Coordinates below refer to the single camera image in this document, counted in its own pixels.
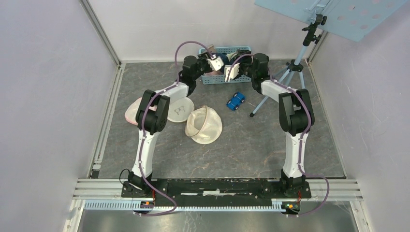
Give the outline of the navy blue lace bra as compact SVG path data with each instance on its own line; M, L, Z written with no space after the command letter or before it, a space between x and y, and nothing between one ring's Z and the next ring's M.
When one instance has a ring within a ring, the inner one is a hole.
M224 65L232 65L236 59L237 52L233 53L215 53L217 57L220 57Z

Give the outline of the white round tub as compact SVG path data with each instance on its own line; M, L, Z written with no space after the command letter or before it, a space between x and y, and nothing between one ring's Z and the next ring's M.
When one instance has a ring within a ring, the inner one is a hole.
M193 101L187 97L170 104L168 120L185 122L185 135L202 145L215 142L223 129L221 117L213 108L204 105L195 109Z

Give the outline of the white mesh laundry bag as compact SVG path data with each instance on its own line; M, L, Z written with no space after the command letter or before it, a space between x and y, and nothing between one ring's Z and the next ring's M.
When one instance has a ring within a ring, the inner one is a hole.
M125 117L126 121L128 123L131 123L131 124L136 125L136 126L138 125L138 122L136 121L135 118L136 118L136 114L137 114L137 111L139 109L139 106L141 104L141 100L142 100L142 97L140 97L136 101L134 101L128 107L128 109L126 110L126 112L124 114L124 117Z

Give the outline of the beige padded bra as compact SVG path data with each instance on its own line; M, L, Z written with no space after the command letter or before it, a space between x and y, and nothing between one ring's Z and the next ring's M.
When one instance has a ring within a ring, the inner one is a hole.
M215 59L217 57L217 51L214 45L211 44L201 53L201 55L209 59Z

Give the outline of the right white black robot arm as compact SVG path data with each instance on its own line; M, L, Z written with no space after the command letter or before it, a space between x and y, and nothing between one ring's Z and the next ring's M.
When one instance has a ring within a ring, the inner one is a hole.
M269 57L263 53L253 55L248 50L238 50L233 62L238 68L237 76L251 78L252 88L278 103L279 124L285 133L285 163L279 182L275 185L286 198L301 195L310 198L310 187L306 181L303 165L306 139L314 124L309 92L295 90L272 78L268 68Z

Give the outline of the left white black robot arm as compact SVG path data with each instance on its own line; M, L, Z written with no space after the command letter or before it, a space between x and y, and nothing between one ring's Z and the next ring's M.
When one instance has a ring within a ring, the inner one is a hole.
M152 160L160 132L166 126L169 106L179 99L188 97L196 88L197 79L211 72L209 54L187 56L183 60L178 79L162 90L146 90L136 112L139 142L136 160L127 181L123 183L123 197L147 197L152 193Z

